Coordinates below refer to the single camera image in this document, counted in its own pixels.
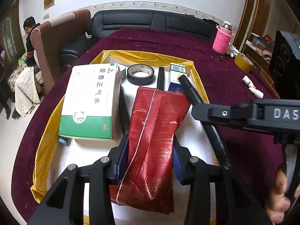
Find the right hand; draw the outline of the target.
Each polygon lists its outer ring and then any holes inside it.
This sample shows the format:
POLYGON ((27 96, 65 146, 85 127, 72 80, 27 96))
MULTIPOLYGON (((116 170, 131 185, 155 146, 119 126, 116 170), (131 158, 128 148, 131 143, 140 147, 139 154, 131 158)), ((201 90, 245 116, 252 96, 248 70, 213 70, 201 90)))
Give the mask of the right hand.
POLYGON ((287 189, 287 177, 282 169, 278 169, 273 188, 265 203, 265 211, 272 224, 279 224, 285 212, 290 208, 290 200, 284 194, 287 189))

